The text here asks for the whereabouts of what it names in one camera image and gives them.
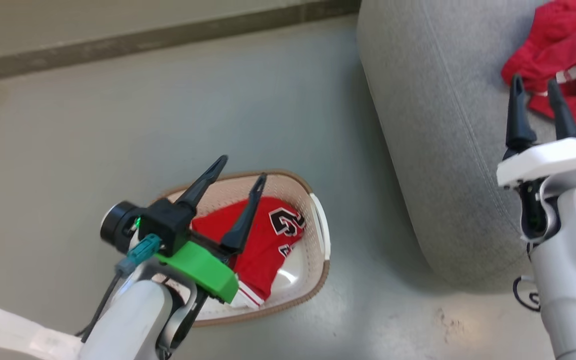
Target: basket handle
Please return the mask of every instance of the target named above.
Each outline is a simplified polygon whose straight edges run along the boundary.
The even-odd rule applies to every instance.
[[[324,212],[322,203],[320,199],[317,198],[317,195],[310,193],[310,198],[315,208],[314,214],[317,220],[315,227],[317,228],[319,246],[324,255],[324,259],[330,260],[330,231],[328,228],[328,220],[326,219],[326,212]]]

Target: red clothing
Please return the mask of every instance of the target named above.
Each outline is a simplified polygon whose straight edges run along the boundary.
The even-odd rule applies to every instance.
[[[535,10],[528,39],[508,59],[501,76],[510,84],[516,73],[534,93],[528,108],[550,118],[547,83],[556,77],[576,121],[576,0],[554,0]]]
[[[243,200],[195,218],[192,229],[219,242],[233,227],[247,203],[247,200]],[[292,206],[278,198],[261,198],[246,248],[242,255],[238,256],[234,268],[239,281],[254,292],[246,295],[257,305],[270,297],[270,287],[277,271],[290,254],[292,245],[304,235],[305,227],[306,219]]]

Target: laundry basket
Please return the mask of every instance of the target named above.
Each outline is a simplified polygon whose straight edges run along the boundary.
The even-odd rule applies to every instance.
[[[322,289],[330,268],[330,234],[322,204],[311,187],[298,175],[285,170],[234,173],[222,176],[208,187],[197,216],[202,217],[228,205],[245,200],[261,173],[268,174],[263,196],[285,201],[306,219],[302,238],[292,246],[290,255],[277,271],[270,297],[259,309],[233,308],[208,299],[194,326],[210,326],[247,321],[292,308],[310,300]],[[190,185],[163,194],[171,201]]]

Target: teal cable connector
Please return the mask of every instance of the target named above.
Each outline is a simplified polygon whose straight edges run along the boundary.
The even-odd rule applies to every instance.
[[[137,246],[130,249],[121,261],[114,265],[114,270],[120,274],[122,278],[127,278],[132,274],[137,266],[142,262],[148,260],[151,256],[157,254],[160,250],[162,239],[155,234],[148,234],[144,239],[139,241]]]

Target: floor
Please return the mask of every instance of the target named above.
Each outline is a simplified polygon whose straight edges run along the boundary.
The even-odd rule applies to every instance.
[[[302,175],[327,214],[318,296],[193,330],[176,359],[549,360],[512,294],[452,291],[407,217],[349,16],[0,81],[0,308],[79,330],[118,253],[105,211],[198,176]],[[0,360],[25,359],[0,351]]]

